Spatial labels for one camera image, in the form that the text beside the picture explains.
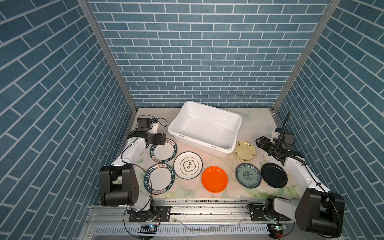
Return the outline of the yellow plate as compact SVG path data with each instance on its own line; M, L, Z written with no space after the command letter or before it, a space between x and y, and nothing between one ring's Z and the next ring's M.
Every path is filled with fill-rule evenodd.
M256 148L247 141L238 141L233 151L235 157L241 161L252 161L257 156Z

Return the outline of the green patterned plate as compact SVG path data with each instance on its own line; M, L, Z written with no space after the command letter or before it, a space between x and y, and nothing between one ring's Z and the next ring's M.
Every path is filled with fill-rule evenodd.
M262 176L258 168L248 163L238 165L236 178L242 186L248 189L255 189L262 182Z

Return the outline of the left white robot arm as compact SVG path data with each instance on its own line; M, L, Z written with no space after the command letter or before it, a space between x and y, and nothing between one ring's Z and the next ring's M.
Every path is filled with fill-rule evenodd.
M158 118L145 115L137 119L137 126L127 136L126 146L110 165L100 169L100 199L104 207L128 207L130 214L154 215L152 196L140 193L135 167L141 153L150 145L165 145L166 134L158 133Z

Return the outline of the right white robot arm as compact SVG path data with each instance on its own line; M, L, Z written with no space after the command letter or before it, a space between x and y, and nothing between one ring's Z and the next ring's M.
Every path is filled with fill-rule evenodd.
M284 216L296 222L300 230L324 238L338 238L342 235L345 200L338 193L332 193L308 168L304 156L294 151L294 140L284 137L270 140L256 139L258 148L277 159L294 177L303 195L295 204L289 200L269 196L264 212L271 217Z

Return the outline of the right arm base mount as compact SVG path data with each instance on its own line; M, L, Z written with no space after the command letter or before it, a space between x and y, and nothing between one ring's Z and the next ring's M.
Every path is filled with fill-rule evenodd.
M261 203L248 204L247 210L249 211L252 222L285 222L290 220L283 215L271 214L265 211L265 205Z

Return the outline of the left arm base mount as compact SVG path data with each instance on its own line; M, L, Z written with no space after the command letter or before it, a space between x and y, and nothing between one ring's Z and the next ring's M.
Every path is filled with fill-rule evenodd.
M151 208L148 211L139 213L129 210L128 213L130 214L130 223L149 223L155 221L158 223L166 223L170 220L171 207L156 206L155 209Z

